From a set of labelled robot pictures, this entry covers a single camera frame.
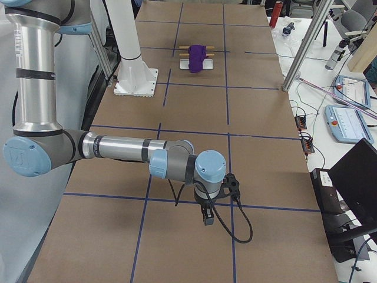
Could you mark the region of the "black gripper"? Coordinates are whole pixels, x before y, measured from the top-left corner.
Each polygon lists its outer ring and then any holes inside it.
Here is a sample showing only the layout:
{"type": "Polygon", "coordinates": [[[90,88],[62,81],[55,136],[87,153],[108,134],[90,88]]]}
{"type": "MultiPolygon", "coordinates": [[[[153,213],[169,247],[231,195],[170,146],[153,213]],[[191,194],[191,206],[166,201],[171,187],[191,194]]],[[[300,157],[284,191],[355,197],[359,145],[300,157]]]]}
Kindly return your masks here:
{"type": "Polygon", "coordinates": [[[216,203],[216,199],[205,199],[197,194],[194,194],[196,202],[201,206],[201,213],[203,215],[203,223],[205,226],[214,224],[214,213],[212,205],[216,203]]]}

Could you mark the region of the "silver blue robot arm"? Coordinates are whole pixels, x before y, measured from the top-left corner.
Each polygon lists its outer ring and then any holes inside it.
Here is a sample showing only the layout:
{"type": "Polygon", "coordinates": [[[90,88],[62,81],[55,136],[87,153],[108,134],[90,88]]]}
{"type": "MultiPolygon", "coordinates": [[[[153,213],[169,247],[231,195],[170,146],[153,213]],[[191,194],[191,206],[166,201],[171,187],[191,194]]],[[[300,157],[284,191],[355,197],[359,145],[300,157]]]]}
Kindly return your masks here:
{"type": "Polygon", "coordinates": [[[187,140],[165,141],[101,136],[65,129],[57,122],[54,63],[55,34],[88,35],[89,1],[4,1],[14,25],[16,77],[21,116],[3,147],[7,164],[18,174],[36,177],[62,165],[92,158],[146,163],[150,174],[194,185],[203,221],[219,217],[214,203],[224,198],[226,161],[215,150],[194,153],[187,140]]]}

